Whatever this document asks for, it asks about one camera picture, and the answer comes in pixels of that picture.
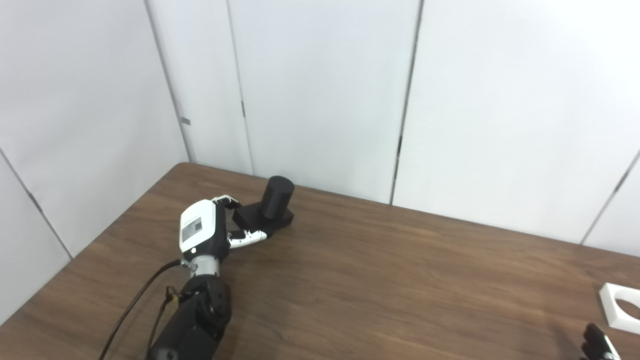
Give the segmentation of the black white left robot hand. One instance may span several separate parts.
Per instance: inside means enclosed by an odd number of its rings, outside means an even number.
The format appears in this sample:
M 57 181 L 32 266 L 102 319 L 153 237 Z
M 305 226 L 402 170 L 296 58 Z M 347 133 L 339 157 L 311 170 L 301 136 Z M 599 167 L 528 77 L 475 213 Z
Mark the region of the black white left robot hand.
M 179 248 L 192 262 L 204 256 L 222 262 L 231 249 L 249 246 L 268 238 L 261 230 L 227 230 L 227 210 L 241 204 L 228 194 L 193 203 L 180 216 Z

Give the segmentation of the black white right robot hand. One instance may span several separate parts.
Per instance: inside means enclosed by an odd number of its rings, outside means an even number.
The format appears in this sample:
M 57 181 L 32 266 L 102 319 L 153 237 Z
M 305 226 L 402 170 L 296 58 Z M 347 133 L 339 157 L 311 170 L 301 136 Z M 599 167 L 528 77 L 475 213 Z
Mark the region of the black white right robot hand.
M 588 323 L 583 331 L 580 360 L 621 360 L 610 338 L 595 323 Z

